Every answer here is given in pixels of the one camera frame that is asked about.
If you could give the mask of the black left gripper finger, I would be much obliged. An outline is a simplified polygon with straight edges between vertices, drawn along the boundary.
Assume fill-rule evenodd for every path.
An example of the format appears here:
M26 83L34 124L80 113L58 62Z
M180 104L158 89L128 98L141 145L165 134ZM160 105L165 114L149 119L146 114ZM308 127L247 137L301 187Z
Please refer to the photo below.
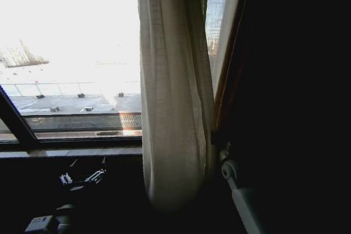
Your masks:
M74 159L72 162L70 162L67 166L64 167L64 169L59 173L59 179L62 183L62 185L71 185L75 181L76 177L76 160Z
M104 176L106 175L106 157L103 157L102 161L100 162L100 165L93 174L85 178L84 182L86 184L99 184Z

